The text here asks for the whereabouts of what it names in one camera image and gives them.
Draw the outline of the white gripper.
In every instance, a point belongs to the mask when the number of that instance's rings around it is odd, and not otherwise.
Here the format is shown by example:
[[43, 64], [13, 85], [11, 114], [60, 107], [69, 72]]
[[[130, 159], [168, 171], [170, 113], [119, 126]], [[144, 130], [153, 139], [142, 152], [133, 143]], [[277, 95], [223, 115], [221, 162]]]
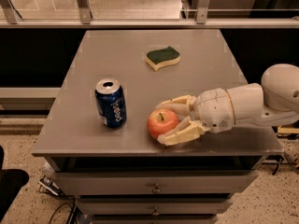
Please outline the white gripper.
[[223, 89], [204, 91], [196, 98], [191, 95], [179, 96], [157, 104], [156, 108], [169, 109], [182, 116], [189, 116], [194, 112], [197, 119], [187, 117], [174, 129], [160, 134], [157, 141], [165, 146], [195, 140], [205, 132], [221, 133], [231, 130], [235, 122], [230, 96]]

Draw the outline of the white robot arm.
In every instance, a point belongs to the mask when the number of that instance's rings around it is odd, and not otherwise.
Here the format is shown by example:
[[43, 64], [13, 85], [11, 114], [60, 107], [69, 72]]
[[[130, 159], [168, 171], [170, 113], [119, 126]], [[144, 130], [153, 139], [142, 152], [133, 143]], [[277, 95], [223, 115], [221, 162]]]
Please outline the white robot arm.
[[267, 68], [260, 83], [228, 90], [204, 91], [199, 96], [180, 96], [158, 104], [182, 115], [176, 128], [158, 136], [173, 146], [221, 133], [235, 125], [279, 126], [299, 120], [299, 67], [279, 63]]

